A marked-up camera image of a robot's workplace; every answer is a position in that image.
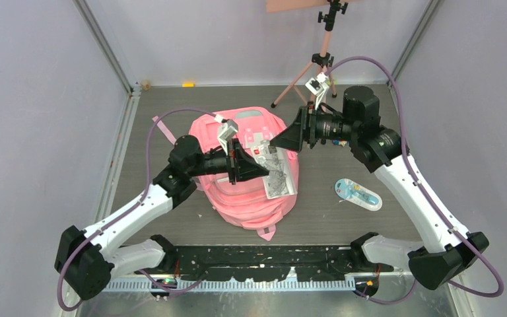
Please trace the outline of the clear geometry ruler set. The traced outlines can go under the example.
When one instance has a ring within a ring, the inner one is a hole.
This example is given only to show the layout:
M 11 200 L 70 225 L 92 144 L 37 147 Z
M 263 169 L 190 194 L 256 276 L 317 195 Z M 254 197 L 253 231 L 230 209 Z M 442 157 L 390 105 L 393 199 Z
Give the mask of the clear geometry ruler set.
M 267 199 L 297 194 L 293 172 L 297 157 L 294 152 L 274 147 L 264 139 L 252 148 L 252 154 L 256 163 L 269 171 L 262 178 Z

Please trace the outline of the pink student backpack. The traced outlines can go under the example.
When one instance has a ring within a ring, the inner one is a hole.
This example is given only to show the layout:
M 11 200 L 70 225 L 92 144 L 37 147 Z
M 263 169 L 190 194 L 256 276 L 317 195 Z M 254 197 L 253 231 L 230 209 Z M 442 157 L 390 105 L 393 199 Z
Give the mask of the pink student backpack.
M 238 124 L 237 139 L 252 157 L 252 148 L 261 140 L 269 140 L 286 128 L 282 119 L 261 107 L 223 110 L 219 115 Z M 299 163 L 296 154 L 293 168 L 296 191 L 298 189 Z M 247 230 L 254 230 L 264 240 L 272 239 L 276 224 L 294 207 L 296 195 L 267 199 L 262 178 L 232 185 L 228 174 L 198 176 L 195 179 L 211 202 L 213 209 L 228 223 Z

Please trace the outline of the light blue round object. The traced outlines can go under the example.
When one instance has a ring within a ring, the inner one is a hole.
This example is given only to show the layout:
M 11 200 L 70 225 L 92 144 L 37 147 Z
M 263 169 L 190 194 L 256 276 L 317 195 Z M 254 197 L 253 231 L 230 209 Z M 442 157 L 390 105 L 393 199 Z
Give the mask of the light blue round object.
M 382 208 L 382 199 L 377 193 L 348 178 L 336 181 L 334 190 L 342 201 L 349 201 L 368 211 L 378 211 Z

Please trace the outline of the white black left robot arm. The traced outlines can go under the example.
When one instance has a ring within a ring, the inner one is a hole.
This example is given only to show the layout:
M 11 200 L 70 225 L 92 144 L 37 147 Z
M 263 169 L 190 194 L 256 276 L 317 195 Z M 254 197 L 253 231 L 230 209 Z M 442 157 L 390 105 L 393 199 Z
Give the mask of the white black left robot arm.
M 160 273 L 175 270 L 176 247 L 160 234 L 140 244 L 124 246 L 144 226 L 177 208 L 196 189 L 196 176 L 227 174 L 234 185 L 269 175 L 235 138 L 237 125 L 220 121 L 221 144 L 205 152 L 192 135 L 176 139 L 167 166 L 155 178 L 147 178 L 144 190 L 110 216 L 84 229 L 71 226 L 63 231 L 54 268 L 59 274 L 56 295 L 60 307 L 72 311 L 63 301 L 67 283 L 81 300 L 89 300 L 118 277 L 141 269 Z

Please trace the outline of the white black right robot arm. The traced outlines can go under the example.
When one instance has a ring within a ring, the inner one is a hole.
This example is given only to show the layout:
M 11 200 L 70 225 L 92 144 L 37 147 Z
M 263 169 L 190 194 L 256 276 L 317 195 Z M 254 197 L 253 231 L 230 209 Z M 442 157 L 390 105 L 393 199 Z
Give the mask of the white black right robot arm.
M 366 86 L 352 86 L 343 94 L 343 108 L 324 102 L 327 76 L 309 79 L 306 88 L 314 100 L 300 107 L 293 123 L 270 144 L 300 151 L 304 144 L 345 140 L 354 158 L 394 195 L 419 235 L 419 242 L 386 238 L 375 232 L 351 243 L 351 264 L 367 271 L 386 264 L 410 271 L 427 289 L 435 290 L 471 266 L 489 246 L 481 232 L 470 232 L 440 201 L 417 172 L 414 158 L 401 136 L 380 123 L 380 101 Z

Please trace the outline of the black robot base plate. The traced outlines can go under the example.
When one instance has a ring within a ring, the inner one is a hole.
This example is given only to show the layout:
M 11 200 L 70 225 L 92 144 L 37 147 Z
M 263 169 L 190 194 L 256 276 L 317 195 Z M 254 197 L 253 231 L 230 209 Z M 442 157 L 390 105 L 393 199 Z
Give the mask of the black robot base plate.
M 392 272 L 386 264 L 364 262 L 350 246 L 258 245 L 176 246 L 168 264 L 147 268 L 185 281 L 282 281 L 295 273 L 299 281 L 339 281 L 350 273 Z

